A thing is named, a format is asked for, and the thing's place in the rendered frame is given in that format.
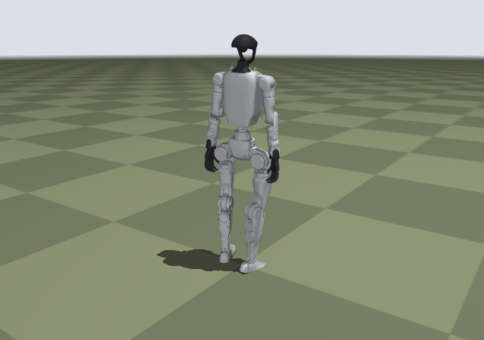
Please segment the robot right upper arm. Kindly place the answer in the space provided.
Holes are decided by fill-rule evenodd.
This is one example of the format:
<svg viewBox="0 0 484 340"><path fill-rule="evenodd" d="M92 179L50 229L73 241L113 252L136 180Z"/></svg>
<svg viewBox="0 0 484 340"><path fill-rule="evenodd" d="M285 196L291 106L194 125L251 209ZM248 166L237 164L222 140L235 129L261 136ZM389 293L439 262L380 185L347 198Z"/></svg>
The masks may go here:
<svg viewBox="0 0 484 340"><path fill-rule="evenodd" d="M275 111L275 79L271 76L258 74L256 75L257 85L262 90L262 101L265 112L263 113L263 122L274 124Z"/></svg>

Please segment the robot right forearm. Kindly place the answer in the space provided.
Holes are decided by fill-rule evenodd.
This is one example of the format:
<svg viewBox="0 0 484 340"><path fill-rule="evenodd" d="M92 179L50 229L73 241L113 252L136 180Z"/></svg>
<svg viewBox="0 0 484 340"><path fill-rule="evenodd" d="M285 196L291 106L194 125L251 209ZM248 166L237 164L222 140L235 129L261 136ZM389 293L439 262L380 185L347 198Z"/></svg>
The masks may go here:
<svg viewBox="0 0 484 340"><path fill-rule="evenodd" d="M273 156L272 152L274 149L277 149L279 151L280 155L280 149L279 149L279 137L278 137L278 113L274 113L274 125L268 125L266 127L267 135L268 135L268 154L270 156Z"/></svg>

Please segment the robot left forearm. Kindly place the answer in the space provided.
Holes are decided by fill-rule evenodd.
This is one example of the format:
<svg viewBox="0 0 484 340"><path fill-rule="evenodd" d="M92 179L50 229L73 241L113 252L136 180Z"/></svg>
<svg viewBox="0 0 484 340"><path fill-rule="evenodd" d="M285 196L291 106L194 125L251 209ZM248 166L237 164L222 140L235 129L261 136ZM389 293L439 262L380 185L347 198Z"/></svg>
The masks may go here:
<svg viewBox="0 0 484 340"><path fill-rule="evenodd" d="M212 108L212 107L211 107ZM212 116L211 115L211 110L209 113L209 127L208 127L208 132L207 132L207 139L211 140L211 147L214 147L217 145L217 137L219 136L219 124L220 124L220 119L218 117Z"/></svg>

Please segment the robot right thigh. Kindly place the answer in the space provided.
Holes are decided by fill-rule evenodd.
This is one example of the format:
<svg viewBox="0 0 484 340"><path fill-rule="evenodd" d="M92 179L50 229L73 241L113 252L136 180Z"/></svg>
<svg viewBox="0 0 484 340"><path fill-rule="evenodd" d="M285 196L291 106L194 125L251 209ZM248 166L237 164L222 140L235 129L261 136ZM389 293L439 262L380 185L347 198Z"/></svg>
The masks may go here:
<svg viewBox="0 0 484 340"><path fill-rule="evenodd" d="M267 151L258 147L250 149L250 164L254 167L253 173L253 203L249 203L245 209L244 214L248 219L252 220L252 213L255 207L260 206L265 211L268 202L271 183L267 183L266 179L271 176L271 171L267 173L271 166L271 159Z"/></svg>

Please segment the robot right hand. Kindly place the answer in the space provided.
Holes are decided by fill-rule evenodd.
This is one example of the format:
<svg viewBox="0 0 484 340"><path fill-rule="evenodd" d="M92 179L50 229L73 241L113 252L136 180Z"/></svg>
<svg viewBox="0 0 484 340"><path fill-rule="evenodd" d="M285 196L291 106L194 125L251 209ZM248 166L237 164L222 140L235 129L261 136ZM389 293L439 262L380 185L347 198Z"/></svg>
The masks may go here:
<svg viewBox="0 0 484 340"><path fill-rule="evenodd" d="M280 159L279 151L277 149L274 149L272 154L273 154L273 156L269 155L269 158L271 159L271 166L270 166L269 170L267 171L267 173L269 173L271 171L271 176L270 176L269 179L266 179L266 181L268 181L267 183L276 182L276 180L278 179L278 175L279 175L279 172L278 172L279 171L278 159Z"/></svg>

